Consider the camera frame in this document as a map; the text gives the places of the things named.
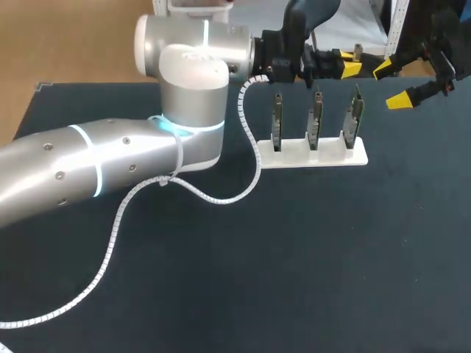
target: bolt hole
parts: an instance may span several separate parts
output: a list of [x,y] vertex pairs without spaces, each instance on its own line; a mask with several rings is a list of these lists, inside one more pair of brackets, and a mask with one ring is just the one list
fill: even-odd
[[235,65],[229,65],[229,73],[230,73],[231,75],[237,74],[237,70],[238,70],[237,66],[235,66]]

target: white spiral cable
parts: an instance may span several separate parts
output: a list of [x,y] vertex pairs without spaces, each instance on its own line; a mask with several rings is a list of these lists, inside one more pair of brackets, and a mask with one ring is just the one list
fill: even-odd
[[[245,196],[249,195],[249,193],[252,192],[252,190],[255,188],[255,186],[258,183],[258,180],[260,179],[260,174],[261,174],[261,157],[260,157],[260,152],[258,151],[257,147],[257,141],[253,137],[252,132],[250,131],[249,125],[247,123],[247,120],[245,118],[244,114],[244,97],[247,89],[253,85],[256,82],[268,82],[268,77],[263,75],[263,76],[255,76],[250,78],[245,84],[242,86],[240,93],[238,95],[238,102],[237,102],[237,110],[238,110],[238,117],[241,120],[242,127],[244,128],[245,133],[247,134],[247,137],[249,138],[249,142],[252,145],[254,154],[255,154],[255,162],[256,162],[256,167],[255,167],[255,175],[250,183],[249,187],[239,195],[230,198],[230,199],[216,199],[214,197],[211,197],[199,189],[195,188],[193,185],[190,183],[186,182],[185,180],[182,180],[180,178],[176,178],[173,175],[172,176],[157,176],[155,178],[151,178],[148,180],[144,180],[143,182],[140,182],[137,184],[123,199],[121,204],[119,205],[118,211],[116,212],[116,217],[115,221],[113,224],[113,229],[111,231],[111,236],[110,236],[110,241],[108,243],[108,247],[105,253],[105,258],[103,259],[102,265],[100,266],[98,273],[96,276],[93,278],[91,283],[88,285],[86,289],[84,289],[81,294],[79,294],[75,299],[70,301],[69,303],[63,305],[59,309],[56,309],[49,314],[45,314],[42,316],[38,316],[37,318],[31,318],[29,320],[21,320],[21,321],[11,321],[11,322],[1,322],[0,321],[0,329],[19,329],[22,327],[30,327],[33,325],[41,324],[43,322],[49,321],[53,318],[58,317],[59,315],[62,315],[63,313],[68,312],[70,309],[75,307],[77,304],[79,304],[85,297],[87,297],[93,289],[99,284],[99,282],[102,280],[108,264],[110,263],[111,259],[111,254],[113,253],[115,243],[116,243],[116,237],[118,236],[118,231],[119,231],[119,225],[121,224],[121,220],[124,214],[124,211],[126,210],[127,205],[130,203],[131,199],[142,189],[144,189],[146,186],[155,184],[159,182],[161,185],[165,185],[167,182],[174,182],[176,184],[182,185],[184,188],[190,190],[192,193],[200,197],[201,199],[210,202],[212,204],[233,204],[237,201],[242,200]],[[0,343],[0,353],[12,353],[6,346],[2,345]]]

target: white stand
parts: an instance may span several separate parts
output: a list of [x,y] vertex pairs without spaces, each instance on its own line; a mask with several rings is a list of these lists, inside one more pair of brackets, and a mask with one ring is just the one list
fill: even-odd
[[273,141],[257,142],[263,169],[319,168],[366,165],[368,156],[361,138],[357,138],[354,149],[345,146],[343,132],[339,138],[320,138],[317,151],[309,148],[308,137],[282,140],[281,152],[275,152]]

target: wooden floor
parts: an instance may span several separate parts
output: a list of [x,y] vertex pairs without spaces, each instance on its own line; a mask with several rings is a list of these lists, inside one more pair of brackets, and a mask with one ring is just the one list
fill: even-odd
[[[133,42],[151,0],[0,0],[0,145],[11,141],[36,82],[149,81]],[[423,65],[409,75],[428,74]]]

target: dark blue table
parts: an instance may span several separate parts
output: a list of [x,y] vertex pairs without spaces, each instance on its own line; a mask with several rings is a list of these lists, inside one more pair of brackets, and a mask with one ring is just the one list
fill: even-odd
[[[15,353],[469,352],[471,81],[414,111],[384,100],[423,81],[358,81],[369,165],[263,171],[217,207],[177,185],[148,187],[125,214],[99,287],[71,312],[0,331]],[[355,81],[320,81],[323,136],[337,135]],[[246,111],[268,138],[272,95],[285,138],[303,135],[312,92],[259,85]],[[222,159],[183,177],[233,196],[254,161],[230,89]],[[156,84],[44,86],[17,137],[160,112]],[[127,190],[0,229],[0,321],[42,315],[93,278]]]

